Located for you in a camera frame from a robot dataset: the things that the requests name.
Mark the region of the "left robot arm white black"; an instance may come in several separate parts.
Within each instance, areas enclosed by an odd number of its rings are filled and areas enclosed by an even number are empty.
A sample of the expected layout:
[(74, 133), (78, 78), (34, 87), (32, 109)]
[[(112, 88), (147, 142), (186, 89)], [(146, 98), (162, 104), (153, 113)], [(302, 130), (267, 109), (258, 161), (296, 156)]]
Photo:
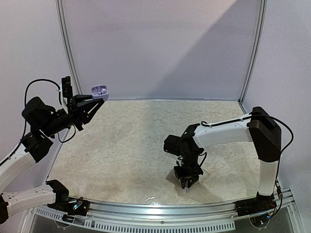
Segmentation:
[(58, 180), (50, 180), (42, 186), (19, 192), (5, 193), (4, 190), (23, 171), (48, 155), (56, 134), (71, 126), (83, 130), (83, 125), (91, 121), (106, 100), (107, 97), (75, 95), (67, 98), (67, 110), (56, 110), (46, 105), (40, 97), (27, 102), (22, 116), (30, 125), (30, 132), (21, 138), (0, 163), (1, 223), (16, 213), (44, 204), (68, 215), (86, 215), (88, 201), (70, 198), (68, 189)]

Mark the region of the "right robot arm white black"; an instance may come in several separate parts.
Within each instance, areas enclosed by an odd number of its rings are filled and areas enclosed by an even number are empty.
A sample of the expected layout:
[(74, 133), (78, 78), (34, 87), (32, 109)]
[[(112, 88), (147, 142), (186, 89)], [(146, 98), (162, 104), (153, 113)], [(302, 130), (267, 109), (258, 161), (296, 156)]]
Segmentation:
[(173, 170), (185, 189), (203, 174), (198, 158), (207, 156), (206, 147), (233, 142), (252, 142), (255, 146), (260, 161), (259, 187), (251, 207), (261, 212), (274, 198), (281, 156), (281, 128), (263, 108), (254, 107), (252, 112), (228, 121), (189, 125), (181, 136), (168, 135), (163, 149), (178, 157)]

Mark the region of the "lavender earbud charging case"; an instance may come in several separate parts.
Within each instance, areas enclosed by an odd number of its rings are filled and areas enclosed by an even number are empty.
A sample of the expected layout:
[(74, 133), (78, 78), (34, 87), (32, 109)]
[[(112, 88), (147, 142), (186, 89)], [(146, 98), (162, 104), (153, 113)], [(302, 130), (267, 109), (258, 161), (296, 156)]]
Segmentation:
[(103, 99), (104, 101), (108, 100), (109, 92), (106, 85), (95, 85), (91, 88), (91, 95), (93, 100)]

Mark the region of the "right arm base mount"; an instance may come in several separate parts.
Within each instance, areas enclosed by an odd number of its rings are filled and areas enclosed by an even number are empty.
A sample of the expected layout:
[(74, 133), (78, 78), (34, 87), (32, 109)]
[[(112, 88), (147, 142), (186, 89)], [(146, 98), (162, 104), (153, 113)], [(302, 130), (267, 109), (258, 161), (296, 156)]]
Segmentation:
[(273, 210), (268, 214), (267, 218), (272, 218), (275, 216), (282, 206), (283, 194), (278, 195), (280, 203), (279, 206), (276, 204), (276, 199), (273, 194), (269, 196), (257, 195), (254, 198), (238, 200), (234, 202), (235, 210), (238, 216), (252, 215), (256, 213), (266, 212), (268, 210)]

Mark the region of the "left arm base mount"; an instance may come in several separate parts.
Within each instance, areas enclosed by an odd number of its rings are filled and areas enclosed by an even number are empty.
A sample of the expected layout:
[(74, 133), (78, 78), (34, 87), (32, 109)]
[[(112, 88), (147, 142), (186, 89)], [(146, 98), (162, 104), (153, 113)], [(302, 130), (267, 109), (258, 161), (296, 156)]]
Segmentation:
[(49, 208), (67, 213), (69, 216), (86, 216), (89, 210), (90, 202), (83, 197), (70, 198), (66, 201), (47, 204)]

